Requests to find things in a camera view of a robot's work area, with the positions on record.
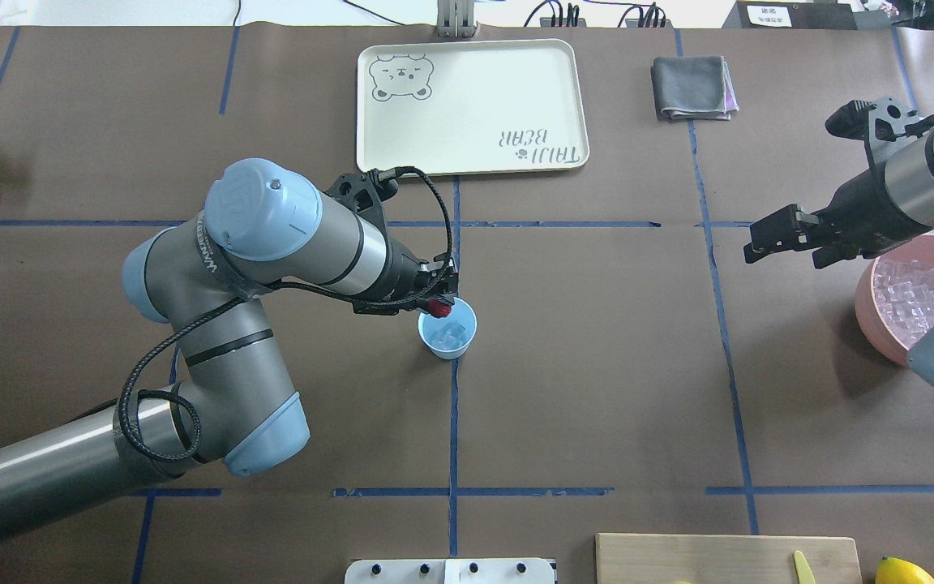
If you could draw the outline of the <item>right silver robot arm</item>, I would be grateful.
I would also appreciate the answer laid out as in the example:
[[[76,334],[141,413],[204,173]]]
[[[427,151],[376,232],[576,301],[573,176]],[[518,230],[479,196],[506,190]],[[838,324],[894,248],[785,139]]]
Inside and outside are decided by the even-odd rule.
[[[860,280],[856,314],[872,344],[934,388],[934,325],[906,344],[874,309],[872,280],[886,261],[934,268],[934,114],[923,116],[893,97],[853,100],[825,122],[831,135],[863,141],[868,169],[845,182],[823,209],[797,204],[750,225],[749,264],[781,251],[812,252],[816,268],[871,261]]]

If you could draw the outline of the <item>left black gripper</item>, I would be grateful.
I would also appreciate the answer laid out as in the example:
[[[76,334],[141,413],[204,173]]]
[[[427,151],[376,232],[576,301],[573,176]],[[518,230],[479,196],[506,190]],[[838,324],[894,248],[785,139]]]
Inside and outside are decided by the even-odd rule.
[[[459,270],[451,252],[430,262],[404,252],[382,273],[382,281],[353,300],[353,313],[396,316],[401,311],[420,311],[431,317],[448,317],[448,302],[459,288]]]

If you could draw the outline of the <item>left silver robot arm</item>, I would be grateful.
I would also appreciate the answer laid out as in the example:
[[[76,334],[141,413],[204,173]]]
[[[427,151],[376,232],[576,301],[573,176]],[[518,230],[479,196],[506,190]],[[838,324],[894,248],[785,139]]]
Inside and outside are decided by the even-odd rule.
[[[141,358],[120,396],[0,448],[0,541],[224,462],[238,477],[288,461],[309,440],[301,398],[263,309],[278,290],[348,303],[357,314],[451,314],[445,249],[419,258],[387,230],[383,203],[414,166],[344,174],[320,190],[262,158],[234,162],[196,218],[161,230],[122,267],[126,298],[172,333]]]

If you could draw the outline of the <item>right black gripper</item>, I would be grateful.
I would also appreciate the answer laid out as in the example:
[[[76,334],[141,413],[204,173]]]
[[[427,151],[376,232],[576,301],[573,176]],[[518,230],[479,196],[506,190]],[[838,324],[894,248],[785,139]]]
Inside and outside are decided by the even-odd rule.
[[[782,251],[811,249],[821,225],[828,230],[828,242],[812,253],[815,269],[856,256],[874,259],[918,237],[918,222],[890,199],[881,174],[867,170],[841,185],[828,207],[815,214],[799,204],[787,204],[753,222],[750,243],[743,247],[745,262],[755,264]]]

